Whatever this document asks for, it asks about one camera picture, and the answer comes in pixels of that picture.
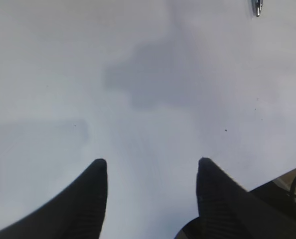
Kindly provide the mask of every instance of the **black plastic object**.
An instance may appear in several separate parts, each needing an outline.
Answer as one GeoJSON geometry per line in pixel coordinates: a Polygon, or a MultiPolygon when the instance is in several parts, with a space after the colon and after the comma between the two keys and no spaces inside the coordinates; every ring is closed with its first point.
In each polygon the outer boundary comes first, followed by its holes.
{"type": "Polygon", "coordinates": [[[198,223],[205,239],[296,239],[296,222],[245,191],[211,159],[199,161],[198,223]]]}
{"type": "Polygon", "coordinates": [[[55,198],[0,231],[0,239],[98,239],[107,203],[107,164],[95,160],[55,198]]]}

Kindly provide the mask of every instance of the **white surface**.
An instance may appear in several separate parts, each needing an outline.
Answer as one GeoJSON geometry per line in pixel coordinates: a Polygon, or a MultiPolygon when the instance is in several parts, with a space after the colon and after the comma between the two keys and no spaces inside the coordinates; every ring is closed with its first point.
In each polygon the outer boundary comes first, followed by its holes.
{"type": "Polygon", "coordinates": [[[250,1],[0,0],[0,229],[99,157],[103,239],[174,238],[202,156],[295,168],[296,0],[250,1]]]}

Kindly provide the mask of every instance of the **pen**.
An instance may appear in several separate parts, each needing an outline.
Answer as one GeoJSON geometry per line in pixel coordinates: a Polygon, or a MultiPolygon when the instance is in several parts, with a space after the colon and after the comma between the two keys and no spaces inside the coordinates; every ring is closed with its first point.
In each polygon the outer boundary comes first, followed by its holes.
{"type": "Polygon", "coordinates": [[[263,0],[256,0],[256,15],[260,16],[262,10],[263,0]]]}

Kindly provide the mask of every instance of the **white table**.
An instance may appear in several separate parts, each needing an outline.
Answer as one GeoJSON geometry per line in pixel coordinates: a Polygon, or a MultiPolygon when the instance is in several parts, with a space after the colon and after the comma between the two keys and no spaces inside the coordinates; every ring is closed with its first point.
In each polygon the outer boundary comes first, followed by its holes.
{"type": "Polygon", "coordinates": [[[0,0],[0,228],[99,157],[103,239],[174,238],[202,156],[248,190],[296,168],[296,0],[250,2],[0,0]]]}

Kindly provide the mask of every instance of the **metal pen clip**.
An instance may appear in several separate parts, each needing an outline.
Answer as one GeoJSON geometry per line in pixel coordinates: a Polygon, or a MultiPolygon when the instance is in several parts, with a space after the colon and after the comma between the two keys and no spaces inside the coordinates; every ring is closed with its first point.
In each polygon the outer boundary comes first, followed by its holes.
{"type": "Polygon", "coordinates": [[[256,0],[256,3],[255,3],[256,16],[261,15],[262,5],[263,5],[263,0],[256,0]]]}

